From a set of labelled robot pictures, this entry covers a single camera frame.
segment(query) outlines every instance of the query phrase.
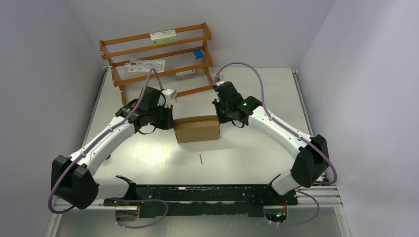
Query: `metal table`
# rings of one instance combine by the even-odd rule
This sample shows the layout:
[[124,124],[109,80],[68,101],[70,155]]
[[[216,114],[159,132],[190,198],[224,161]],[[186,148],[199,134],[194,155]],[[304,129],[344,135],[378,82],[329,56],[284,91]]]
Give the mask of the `metal table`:
[[[214,76],[219,68],[210,68]],[[298,81],[291,69],[258,68],[265,88],[268,108],[291,126],[311,133]],[[251,69],[226,68],[224,80],[232,81],[243,97],[252,95],[260,99],[259,82]],[[205,75],[177,81],[174,76],[161,78],[164,88],[184,91],[208,83]],[[127,100],[138,97],[144,82],[126,86]],[[150,86],[157,87],[155,79]],[[214,91],[205,91],[177,98],[173,118],[215,115],[211,101]],[[85,141],[90,141],[111,120],[121,107],[119,91],[112,85],[112,76],[105,74],[101,90],[92,113]],[[291,156],[261,132],[232,124],[222,124],[220,139],[197,143],[177,144],[173,130],[156,130],[150,135],[135,134],[120,145],[105,161],[95,177],[109,178],[123,175],[137,184],[260,184],[268,183],[277,174],[293,164]],[[100,201],[87,210],[73,210],[62,216],[53,215],[48,236],[255,236],[258,234],[286,236],[349,236],[340,197],[335,186],[313,187],[305,190],[321,204],[320,216],[309,224],[298,227],[272,227],[264,218],[232,216],[173,216],[143,230],[125,230],[114,225],[115,207],[104,207]],[[308,197],[298,196],[298,206],[290,207],[287,223],[299,222],[315,212],[315,203]],[[68,204],[58,199],[56,208]],[[149,219],[139,219],[132,225],[141,225]]]

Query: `white table surface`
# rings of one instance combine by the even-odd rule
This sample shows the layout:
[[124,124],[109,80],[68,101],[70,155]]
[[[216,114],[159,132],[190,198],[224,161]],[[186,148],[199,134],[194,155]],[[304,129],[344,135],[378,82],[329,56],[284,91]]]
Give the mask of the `white table surface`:
[[[219,68],[210,68],[214,76]],[[300,131],[308,133],[300,98],[290,69],[257,68],[265,87],[268,108]],[[177,81],[175,76],[162,77],[164,88],[184,91],[208,84],[201,72],[194,79]],[[233,82],[244,98],[260,99],[256,75],[248,68],[226,68],[224,80]],[[144,82],[126,85],[127,101],[138,97]],[[158,88],[156,79],[149,86]],[[211,103],[213,90],[177,98],[173,118],[215,115]],[[88,131],[87,141],[97,135],[121,107],[121,96],[107,74]],[[144,127],[141,131],[151,131]],[[293,165],[291,156],[278,144],[256,129],[239,129],[222,124],[220,139],[177,144],[173,130],[156,130],[150,135],[134,134],[122,143],[95,174],[95,178],[125,176],[137,184],[266,184]]]

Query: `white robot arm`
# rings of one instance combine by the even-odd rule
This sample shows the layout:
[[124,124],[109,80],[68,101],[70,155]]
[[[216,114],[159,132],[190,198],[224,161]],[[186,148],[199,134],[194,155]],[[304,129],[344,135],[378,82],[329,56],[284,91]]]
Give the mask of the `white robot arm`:
[[328,168],[327,162],[321,155],[302,141],[302,139],[310,141],[328,156],[327,143],[322,136],[310,137],[298,131],[263,108],[262,103],[252,96],[243,99],[230,81],[217,82],[214,90],[218,99],[214,100],[213,104],[220,123],[240,121],[243,126],[253,127],[272,138],[295,159],[290,170],[278,175],[270,183],[279,195],[285,195],[288,191],[301,186],[311,187]]

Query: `white wall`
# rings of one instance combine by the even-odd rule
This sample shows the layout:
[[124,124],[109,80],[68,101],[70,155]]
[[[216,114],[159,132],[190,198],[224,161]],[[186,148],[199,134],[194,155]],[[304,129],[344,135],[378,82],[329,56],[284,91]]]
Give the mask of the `white wall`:
[[43,236],[51,162],[80,147],[103,69],[65,0],[0,0],[0,236]]
[[419,1],[336,0],[299,70],[354,237],[419,233]]
[[69,0],[99,40],[207,22],[215,66],[297,68],[335,0]]

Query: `cable clip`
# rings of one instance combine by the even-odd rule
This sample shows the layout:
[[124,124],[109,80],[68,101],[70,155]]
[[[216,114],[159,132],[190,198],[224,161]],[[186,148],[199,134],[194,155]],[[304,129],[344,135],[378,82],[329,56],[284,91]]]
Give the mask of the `cable clip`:
[[82,155],[83,158],[86,157],[86,153],[84,153],[84,150],[80,151],[80,155]]

